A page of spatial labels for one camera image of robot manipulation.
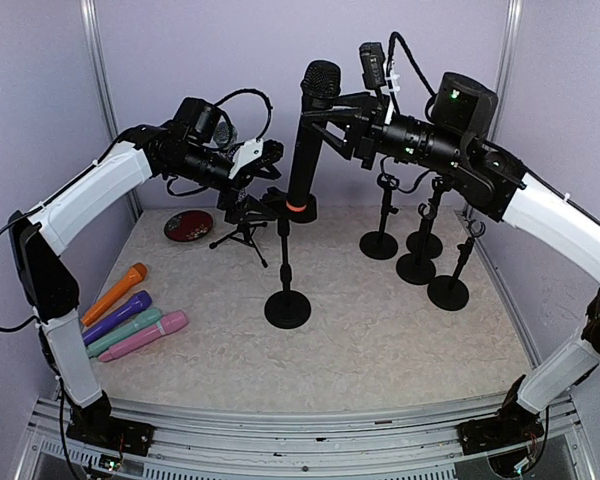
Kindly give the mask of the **black tripod mic stand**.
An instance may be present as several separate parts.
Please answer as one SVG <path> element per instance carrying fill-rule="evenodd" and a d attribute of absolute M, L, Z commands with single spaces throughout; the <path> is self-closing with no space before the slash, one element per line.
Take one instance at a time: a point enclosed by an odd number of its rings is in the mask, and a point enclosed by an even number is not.
<path fill-rule="evenodd" d="M 219 240 L 213 241 L 209 244 L 210 249 L 216 249 L 222 243 L 232 240 L 246 247 L 255 250 L 262 266 L 268 267 L 268 263 L 260 252 L 257 243 L 254 240 L 254 234 L 258 228 L 265 228 L 268 226 L 270 221 L 264 222 L 253 222 L 253 223 L 228 223 L 234 225 L 235 228 L 228 234 L 221 237 Z"/>

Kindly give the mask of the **pink microphone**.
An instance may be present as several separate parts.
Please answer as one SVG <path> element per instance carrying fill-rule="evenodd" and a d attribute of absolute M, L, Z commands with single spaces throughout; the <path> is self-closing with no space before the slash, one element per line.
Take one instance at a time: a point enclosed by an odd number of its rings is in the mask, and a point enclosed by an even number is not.
<path fill-rule="evenodd" d="M 112 345 L 97 359 L 100 362 L 110 362 L 136 351 L 162 337 L 175 333 L 189 324 L 189 319 L 182 311 L 164 315 L 152 325 L 147 326 L 128 338 Z"/>

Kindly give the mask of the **purple microphone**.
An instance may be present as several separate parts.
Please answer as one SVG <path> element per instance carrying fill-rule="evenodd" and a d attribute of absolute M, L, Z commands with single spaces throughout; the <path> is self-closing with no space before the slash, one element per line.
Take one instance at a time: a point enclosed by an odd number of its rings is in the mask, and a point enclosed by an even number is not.
<path fill-rule="evenodd" d="M 84 344 L 89 346 L 99 340 L 124 321 L 148 309 L 152 302 L 153 300 L 146 290 L 132 295 L 121 307 L 82 334 Z"/>

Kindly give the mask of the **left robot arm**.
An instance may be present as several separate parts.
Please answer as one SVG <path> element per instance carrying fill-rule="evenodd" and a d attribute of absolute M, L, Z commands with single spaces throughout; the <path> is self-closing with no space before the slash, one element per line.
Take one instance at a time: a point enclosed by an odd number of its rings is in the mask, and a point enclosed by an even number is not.
<path fill-rule="evenodd" d="M 8 233 L 16 272 L 33 314 L 47 364 L 61 381 L 70 424 L 68 438 L 124 453 L 147 453 L 152 425 L 116 418 L 96 380 L 79 327 L 79 286 L 61 260 L 74 238 L 129 191 L 154 177 L 184 178 L 218 192 L 218 207 L 231 223 L 263 205 L 240 192 L 253 179 L 276 180 L 283 145 L 258 135 L 235 146 L 212 146 L 228 115 L 218 103 L 185 98 L 160 126 L 138 125 L 120 133 L 105 153 L 48 199 L 14 212 Z"/>

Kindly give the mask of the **teal microphone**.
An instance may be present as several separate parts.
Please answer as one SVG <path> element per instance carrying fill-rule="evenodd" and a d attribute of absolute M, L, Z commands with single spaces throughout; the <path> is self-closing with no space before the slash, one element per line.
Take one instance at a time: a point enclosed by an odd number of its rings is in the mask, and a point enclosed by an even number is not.
<path fill-rule="evenodd" d="M 107 333 L 100 339 L 94 341 L 86 347 L 86 353 L 89 358 L 99 356 L 112 345 L 130 337 L 140 330 L 156 323 L 163 316 L 163 312 L 155 307 L 149 308 L 142 313 L 128 320 L 123 325 L 120 325 Z"/>

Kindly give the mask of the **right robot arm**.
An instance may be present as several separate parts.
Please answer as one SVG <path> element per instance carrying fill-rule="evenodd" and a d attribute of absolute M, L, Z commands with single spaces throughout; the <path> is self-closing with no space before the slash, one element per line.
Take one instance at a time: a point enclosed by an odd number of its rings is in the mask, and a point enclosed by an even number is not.
<path fill-rule="evenodd" d="M 340 68 L 326 60 L 301 82 L 302 124 L 346 159 L 370 168 L 383 154 L 449 178 L 483 215 L 527 232 L 592 277 L 598 292 L 583 328 L 509 389 L 498 412 L 463 423 L 466 438 L 515 442 L 560 394 L 600 365 L 600 221 L 488 138 L 497 94 L 466 75 L 447 72 L 419 120 L 402 115 L 391 75 L 393 50 L 378 42 L 359 49 L 365 89 L 343 94 Z"/>

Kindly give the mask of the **orange microphone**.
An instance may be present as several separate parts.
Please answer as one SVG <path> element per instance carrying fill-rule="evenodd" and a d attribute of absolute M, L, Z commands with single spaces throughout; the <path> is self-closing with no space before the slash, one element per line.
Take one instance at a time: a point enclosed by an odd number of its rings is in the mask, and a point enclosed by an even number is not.
<path fill-rule="evenodd" d="M 81 320 L 82 324 L 90 327 L 96 323 L 132 287 L 144 281 L 147 275 L 148 268 L 143 263 L 138 262 L 132 265 L 124 276 L 86 311 Z"/>

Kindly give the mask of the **black round-base stand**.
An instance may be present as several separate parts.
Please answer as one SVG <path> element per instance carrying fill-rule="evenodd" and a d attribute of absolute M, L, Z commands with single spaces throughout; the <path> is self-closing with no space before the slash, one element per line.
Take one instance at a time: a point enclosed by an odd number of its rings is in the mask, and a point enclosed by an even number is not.
<path fill-rule="evenodd" d="M 437 217 L 442 196 L 452 190 L 452 181 L 449 177 L 437 176 L 432 180 L 431 185 L 432 196 L 417 208 L 421 217 L 419 229 L 407 237 L 406 247 L 411 253 L 422 251 L 424 257 L 435 259 L 441 255 L 443 245 L 439 237 L 432 232 L 433 223 Z"/>

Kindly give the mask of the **black tall microphone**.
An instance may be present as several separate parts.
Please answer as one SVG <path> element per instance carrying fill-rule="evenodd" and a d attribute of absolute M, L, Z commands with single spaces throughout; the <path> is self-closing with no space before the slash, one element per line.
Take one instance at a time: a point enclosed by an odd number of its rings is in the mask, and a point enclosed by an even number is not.
<path fill-rule="evenodd" d="M 307 210 L 311 186 L 321 153 L 322 140 L 311 128 L 307 113 L 331 109 L 340 95 L 340 67 L 327 60 L 312 61 L 300 83 L 301 118 L 298 123 L 292 158 L 286 206 L 292 213 Z"/>

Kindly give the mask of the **silver rhinestone microphone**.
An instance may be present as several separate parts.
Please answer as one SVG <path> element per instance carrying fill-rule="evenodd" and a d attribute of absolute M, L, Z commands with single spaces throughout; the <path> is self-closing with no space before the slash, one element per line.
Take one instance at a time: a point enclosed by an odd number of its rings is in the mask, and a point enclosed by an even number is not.
<path fill-rule="evenodd" d="M 238 141 L 238 130 L 234 126 L 229 126 L 227 122 L 221 121 L 212 136 L 214 149 L 225 157 L 234 156 L 241 143 Z"/>

